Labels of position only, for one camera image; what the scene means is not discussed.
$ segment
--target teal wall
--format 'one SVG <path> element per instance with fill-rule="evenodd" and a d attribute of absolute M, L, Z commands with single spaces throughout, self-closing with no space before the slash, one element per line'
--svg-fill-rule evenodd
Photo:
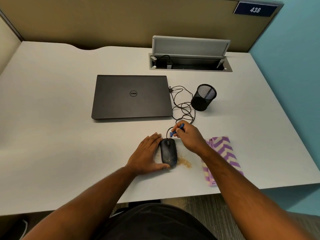
<path fill-rule="evenodd" d="M 320 0 L 279 1 L 250 53 L 320 168 Z M 320 216 L 320 184 L 264 192 L 285 210 Z"/>

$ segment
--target person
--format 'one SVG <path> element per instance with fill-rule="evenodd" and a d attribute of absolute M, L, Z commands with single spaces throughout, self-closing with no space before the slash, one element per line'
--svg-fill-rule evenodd
<path fill-rule="evenodd" d="M 182 123 L 184 130 L 179 129 Z M 172 131 L 206 163 L 246 240 L 314 239 L 211 149 L 195 126 L 182 120 Z M 161 203 L 143 204 L 110 217 L 135 177 L 170 169 L 169 165 L 157 164 L 153 159 L 161 140 L 158 133 L 147 136 L 124 167 L 53 211 L 24 240 L 216 239 L 187 212 Z"/>

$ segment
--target purple and white towel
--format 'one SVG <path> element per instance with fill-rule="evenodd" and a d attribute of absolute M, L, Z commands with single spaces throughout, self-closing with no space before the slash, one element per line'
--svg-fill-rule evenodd
<path fill-rule="evenodd" d="M 229 137 L 220 136 L 220 137 L 212 137 L 211 139 L 206 140 L 207 144 L 214 149 L 217 153 L 219 153 L 231 166 L 237 169 L 242 175 L 242 169 L 234 152 L 232 150 Z M 204 171 L 204 176 L 208 185 L 216 185 L 216 181 L 214 180 L 210 170 L 207 165 L 202 161 L 202 169 Z"/>

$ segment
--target computer mouse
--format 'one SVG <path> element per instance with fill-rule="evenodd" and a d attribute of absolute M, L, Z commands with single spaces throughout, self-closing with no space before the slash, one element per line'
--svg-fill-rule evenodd
<path fill-rule="evenodd" d="M 161 159 L 163 163 L 173 168 L 178 162 L 177 148 L 174 139 L 165 138 L 160 142 Z"/>

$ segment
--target blue brush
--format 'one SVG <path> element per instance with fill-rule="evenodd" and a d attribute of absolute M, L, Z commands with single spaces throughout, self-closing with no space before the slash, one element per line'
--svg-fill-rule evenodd
<path fill-rule="evenodd" d="M 172 137 L 176 132 L 170 132 L 170 137 Z"/>

